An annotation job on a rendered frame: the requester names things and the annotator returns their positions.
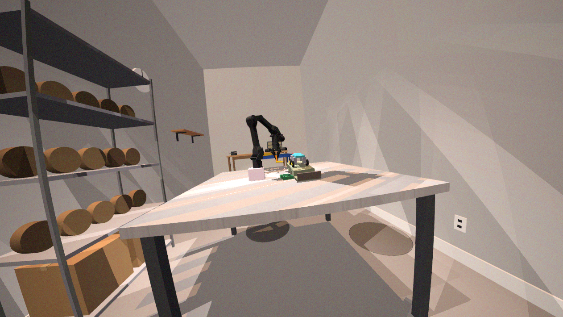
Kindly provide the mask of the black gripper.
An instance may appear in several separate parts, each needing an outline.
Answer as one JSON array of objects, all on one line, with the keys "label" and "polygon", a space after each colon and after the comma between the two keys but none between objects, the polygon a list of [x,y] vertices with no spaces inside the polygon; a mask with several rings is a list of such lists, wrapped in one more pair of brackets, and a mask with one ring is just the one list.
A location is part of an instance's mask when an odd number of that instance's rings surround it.
[{"label": "black gripper", "polygon": [[271,153],[273,154],[274,158],[276,159],[276,157],[275,157],[275,153],[276,153],[275,151],[276,151],[276,150],[277,150],[277,159],[278,159],[281,150],[282,150],[282,151],[283,151],[283,150],[287,150],[287,147],[281,147],[281,148],[279,148],[279,143],[278,143],[278,142],[272,142],[272,149],[265,149],[265,152],[271,152]]}]

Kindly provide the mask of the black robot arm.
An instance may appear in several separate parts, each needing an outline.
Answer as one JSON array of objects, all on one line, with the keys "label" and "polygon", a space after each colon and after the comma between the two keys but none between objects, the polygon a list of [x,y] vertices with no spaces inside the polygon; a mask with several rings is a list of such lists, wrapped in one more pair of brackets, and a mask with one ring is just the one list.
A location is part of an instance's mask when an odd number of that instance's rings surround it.
[{"label": "black robot arm", "polygon": [[252,137],[252,156],[250,157],[252,160],[253,168],[262,168],[262,159],[264,156],[264,148],[260,147],[258,134],[257,134],[257,121],[262,123],[268,131],[271,133],[270,137],[272,137],[272,142],[283,142],[285,137],[283,134],[280,133],[278,127],[270,124],[269,121],[265,120],[263,116],[249,116],[246,118],[246,123],[250,128],[251,137]]}]

